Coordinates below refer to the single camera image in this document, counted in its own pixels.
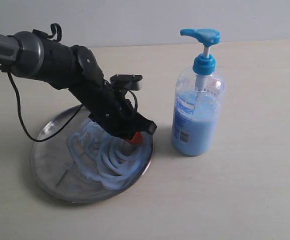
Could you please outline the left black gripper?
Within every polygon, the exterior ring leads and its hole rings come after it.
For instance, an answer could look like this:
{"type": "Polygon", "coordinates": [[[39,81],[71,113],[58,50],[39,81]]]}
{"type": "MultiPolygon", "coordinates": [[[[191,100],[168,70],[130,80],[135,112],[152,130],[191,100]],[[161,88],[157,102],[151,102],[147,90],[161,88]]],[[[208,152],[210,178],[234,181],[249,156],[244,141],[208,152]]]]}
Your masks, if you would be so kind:
{"type": "Polygon", "coordinates": [[[89,118],[114,137],[141,145],[144,142],[142,132],[153,136],[157,130],[154,121],[136,114],[136,107],[116,87],[81,83],[68,90],[90,112],[89,118]]]}

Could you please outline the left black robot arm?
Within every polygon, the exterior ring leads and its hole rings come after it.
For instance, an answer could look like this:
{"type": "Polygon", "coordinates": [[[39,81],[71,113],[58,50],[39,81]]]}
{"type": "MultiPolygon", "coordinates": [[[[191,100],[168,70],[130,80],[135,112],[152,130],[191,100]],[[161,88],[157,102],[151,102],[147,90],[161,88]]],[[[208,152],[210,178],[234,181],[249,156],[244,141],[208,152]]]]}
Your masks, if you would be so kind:
{"type": "Polygon", "coordinates": [[[115,74],[105,79],[90,49],[61,43],[62,28],[51,33],[37,29],[0,34],[0,72],[42,81],[57,90],[69,90],[89,111],[89,118],[108,134],[136,143],[140,133],[153,135],[157,125],[138,112],[138,100],[127,93],[140,90],[139,74],[115,74]]]}

